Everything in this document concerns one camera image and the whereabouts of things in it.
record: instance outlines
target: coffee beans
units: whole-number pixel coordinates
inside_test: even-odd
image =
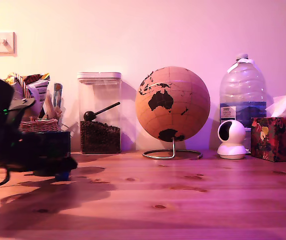
[[[121,129],[98,121],[81,121],[83,154],[117,154],[121,152]]]

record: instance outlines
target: globe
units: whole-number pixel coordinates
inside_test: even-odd
[[[135,99],[141,126],[164,142],[197,134],[210,113],[207,86],[194,72],[176,66],[153,71],[140,84]]]

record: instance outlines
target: metal stand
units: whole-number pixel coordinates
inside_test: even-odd
[[[153,154],[153,153],[160,153],[160,152],[172,152],[173,151],[173,155],[172,156],[150,156],[148,154]],[[200,159],[203,157],[203,154],[199,151],[194,151],[194,150],[186,150],[186,149],[177,149],[175,150],[175,141],[173,138],[173,150],[172,149],[158,149],[158,150],[151,150],[151,151],[145,151],[142,155],[146,158],[150,158],[150,159],[158,159],[158,160],[168,160],[168,159],[173,159],[175,157],[175,153],[177,152],[188,152],[188,153],[194,153],[194,154],[198,154],[197,155],[197,159]]]

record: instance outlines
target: white camera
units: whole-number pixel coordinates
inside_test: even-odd
[[[245,128],[236,120],[227,120],[220,124],[217,136],[222,142],[217,153],[223,159],[242,159],[247,153],[242,141],[245,137]]]

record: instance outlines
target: wooden table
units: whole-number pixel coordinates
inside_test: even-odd
[[[67,182],[13,173],[0,187],[0,239],[285,240],[286,162],[203,154],[74,154]]]

